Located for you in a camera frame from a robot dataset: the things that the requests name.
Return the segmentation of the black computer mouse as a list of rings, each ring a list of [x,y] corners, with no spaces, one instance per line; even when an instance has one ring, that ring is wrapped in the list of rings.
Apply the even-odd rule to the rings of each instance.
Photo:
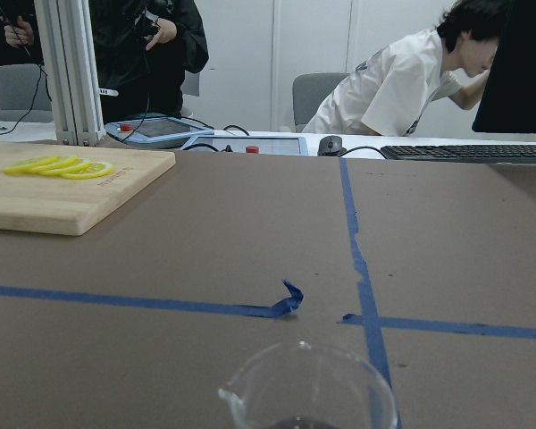
[[[343,147],[342,138],[337,135],[323,137],[319,142],[318,156],[341,156],[347,150]]]

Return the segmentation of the grey chair left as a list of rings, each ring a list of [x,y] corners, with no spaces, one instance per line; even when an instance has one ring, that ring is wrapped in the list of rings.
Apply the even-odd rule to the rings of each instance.
[[[52,122],[46,84],[46,74],[34,63],[0,66],[0,121]]]

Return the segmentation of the bamboo cutting board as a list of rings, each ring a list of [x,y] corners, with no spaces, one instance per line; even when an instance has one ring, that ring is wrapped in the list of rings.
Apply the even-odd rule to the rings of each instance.
[[[2,172],[38,156],[70,156],[108,162],[102,177],[67,180]],[[173,152],[0,142],[0,229],[80,236],[175,165]]]

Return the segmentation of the grey chair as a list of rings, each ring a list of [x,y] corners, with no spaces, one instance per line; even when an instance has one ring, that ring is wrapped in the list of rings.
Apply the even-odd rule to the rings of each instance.
[[[322,101],[347,77],[345,72],[315,72],[297,76],[292,83],[292,110],[296,132],[301,132]]]
[[[0,121],[52,122],[46,84],[46,74],[34,63],[0,66]]]

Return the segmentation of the person in black jacket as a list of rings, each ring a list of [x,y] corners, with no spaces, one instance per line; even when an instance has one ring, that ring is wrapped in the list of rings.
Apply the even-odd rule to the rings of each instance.
[[[91,1],[88,4],[105,122],[142,114],[179,118],[187,72],[209,59],[205,28],[193,1]]]

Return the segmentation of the blue teach pendant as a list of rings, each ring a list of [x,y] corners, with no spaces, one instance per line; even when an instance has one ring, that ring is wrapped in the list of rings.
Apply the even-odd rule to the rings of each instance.
[[[189,139],[181,150],[278,156],[309,155],[306,140],[299,136],[200,136]]]
[[[174,117],[108,122],[105,130],[121,143],[147,149],[178,148],[197,137],[214,135],[214,129]]]

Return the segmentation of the aluminium frame post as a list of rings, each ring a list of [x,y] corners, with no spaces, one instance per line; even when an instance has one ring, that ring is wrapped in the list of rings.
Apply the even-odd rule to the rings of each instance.
[[[105,127],[88,2],[37,0],[35,8],[57,140],[95,147]]]

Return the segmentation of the black monitor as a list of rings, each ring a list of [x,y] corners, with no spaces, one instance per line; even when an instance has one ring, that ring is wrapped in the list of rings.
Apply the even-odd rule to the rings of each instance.
[[[511,4],[472,130],[536,134],[536,0]]]

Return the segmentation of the person in white shirt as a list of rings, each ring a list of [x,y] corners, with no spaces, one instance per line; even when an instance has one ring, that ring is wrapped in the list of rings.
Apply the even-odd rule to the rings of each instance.
[[[508,1],[457,1],[435,29],[397,40],[359,64],[322,101],[307,133],[403,137],[430,102],[463,110],[482,99]]]

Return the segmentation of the clear glass beaker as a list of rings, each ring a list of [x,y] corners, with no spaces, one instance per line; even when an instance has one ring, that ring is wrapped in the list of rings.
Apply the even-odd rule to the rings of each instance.
[[[218,389],[235,428],[396,428],[394,396],[358,355],[329,345],[276,344]]]

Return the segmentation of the grey chair right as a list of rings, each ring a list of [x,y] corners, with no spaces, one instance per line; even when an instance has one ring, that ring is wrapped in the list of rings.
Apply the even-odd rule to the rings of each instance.
[[[315,72],[297,76],[292,83],[292,110],[296,132],[301,132],[322,101],[347,77],[345,72]]]

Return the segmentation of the black keyboard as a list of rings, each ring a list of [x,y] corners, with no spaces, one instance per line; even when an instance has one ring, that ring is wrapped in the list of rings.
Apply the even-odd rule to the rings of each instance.
[[[536,164],[536,145],[385,146],[388,159],[470,164]]]

